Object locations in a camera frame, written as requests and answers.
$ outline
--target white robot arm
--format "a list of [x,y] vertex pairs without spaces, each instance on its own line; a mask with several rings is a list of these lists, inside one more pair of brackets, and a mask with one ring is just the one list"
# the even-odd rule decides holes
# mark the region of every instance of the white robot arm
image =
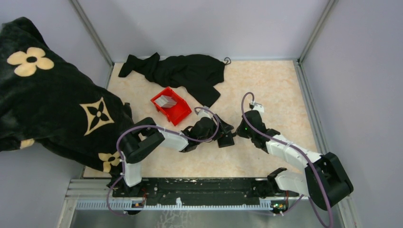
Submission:
[[[213,140],[218,142],[218,147],[234,145],[231,130],[233,126],[225,123],[219,116],[214,119],[219,122],[218,129],[213,117],[204,107],[197,116],[199,121],[194,126],[188,126],[180,132],[166,130],[157,126],[151,117],[147,117],[135,124],[136,126],[152,125],[152,127],[131,131],[120,142],[123,152],[123,166],[125,167],[125,182],[132,187],[141,182],[141,160],[149,155],[156,147],[171,148],[180,152],[190,152],[203,141]],[[139,134],[146,138],[141,140]]]
[[256,130],[272,137],[273,140],[251,129],[244,119],[242,119],[241,124],[236,130],[237,135],[251,139],[257,148],[262,149],[268,154],[282,158],[299,170],[299,172],[292,172],[285,168],[279,168],[269,174],[268,182],[273,193],[281,193],[289,190],[303,194],[309,196],[321,209],[326,210],[324,198],[320,191],[318,181],[314,177],[312,168],[308,165],[306,158],[290,145],[299,148],[313,163],[331,206],[338,203],[353,191],[353,185],[336,155],[331,152],[322,155],[292,143],[281,135],[280,132],[266,128],[261,119],[261,113],[264,112],[262,105],[251,103],[249,107],[251,110],[245,112],[245,117],[248,122]]

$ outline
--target beige work surface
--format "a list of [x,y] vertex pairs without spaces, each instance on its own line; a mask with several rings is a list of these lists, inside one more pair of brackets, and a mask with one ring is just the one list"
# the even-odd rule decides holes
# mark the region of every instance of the beige work surface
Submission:
[[[115,64],[108,90],[129,102],[135,122],[152,117],[167,129],[183,130],[198,120],[192,113],[176,127],[156,111],[150,99],[163,90],[137,72],[119,78],[122,64]],[[233,61],[225,67],[224,82],[215,88],[220,98],[210,108],[235,128],[241,122],[241,100],[252,91],[255,100],[265,108],[262,115],[267,128],[280,131],[294,143],[317,151],[302,93],[292,61]],[[184,87],[173,90],[189,107],[201,106]],[[218,148],[217,142],[202,143],[196,150],[181,153],[159,147],[142,161],[143,177],[266,177],[279,167],[293,169],[278,157],[257,149],[244,138],[235,137],[235,145]],[[106,173],[86,168],[84,177],[105,177]]]

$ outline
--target black towel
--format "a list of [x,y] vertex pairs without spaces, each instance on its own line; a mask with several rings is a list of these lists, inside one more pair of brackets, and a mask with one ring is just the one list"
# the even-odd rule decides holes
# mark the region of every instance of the black towel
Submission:
[[62,157],[120,176],[116,141],[133,126],[129,104],[49,49],[32,21],[3,24],[0,152],[38,142]]
[[158,53],[144,60],[129,55],[119,77],[134,70],[162,87],[183,86],[200,104],[211,107],[220,97],[213,86],[224,81],[224,67],[223,62],[206,55],[174,56],[162,61]]

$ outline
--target white wall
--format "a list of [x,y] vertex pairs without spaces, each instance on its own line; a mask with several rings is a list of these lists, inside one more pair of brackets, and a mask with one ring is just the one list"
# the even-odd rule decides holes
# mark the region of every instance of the white wall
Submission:
[[[67,0],[13,0],[0,7],[0,23],[25,16],[49,47],[104,86],[109,66]],[[56,226],[69,180],[83,166],[34,145],[0,152],[0,227]]]
[[297,58],[327,0],[80,0],[111,58]]
[[365,228],[401,227],[403,1],[341,0],[304,63]]

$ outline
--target red plastic bin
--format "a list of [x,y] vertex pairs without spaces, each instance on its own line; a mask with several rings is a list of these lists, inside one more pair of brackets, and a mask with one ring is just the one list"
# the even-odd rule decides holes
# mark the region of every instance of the red plastic bin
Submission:
[[[176,101],[176,104],[171,108],[161,108],[155,102],[155,100],[161,95],[170,96],[174,101]],[[186,101],[169,87],[166,87],[157,96],[153,97],[151,102],[155,105],[157,111],[163,113],[168,121],[173,123],[174,126],[178,125],[178,123],[192,112]]]

